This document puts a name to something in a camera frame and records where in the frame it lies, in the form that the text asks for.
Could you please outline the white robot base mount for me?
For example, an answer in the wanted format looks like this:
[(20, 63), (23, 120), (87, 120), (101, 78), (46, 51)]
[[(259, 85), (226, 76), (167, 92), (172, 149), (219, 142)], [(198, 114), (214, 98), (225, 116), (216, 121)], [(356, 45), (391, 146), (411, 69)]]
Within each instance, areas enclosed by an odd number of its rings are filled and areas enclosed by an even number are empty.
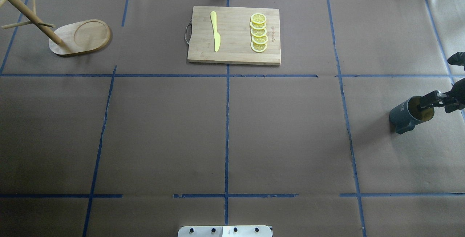
[(183, 226), (178, 237), (272, 237), (274, 232), (267, 225), (215, 225)]

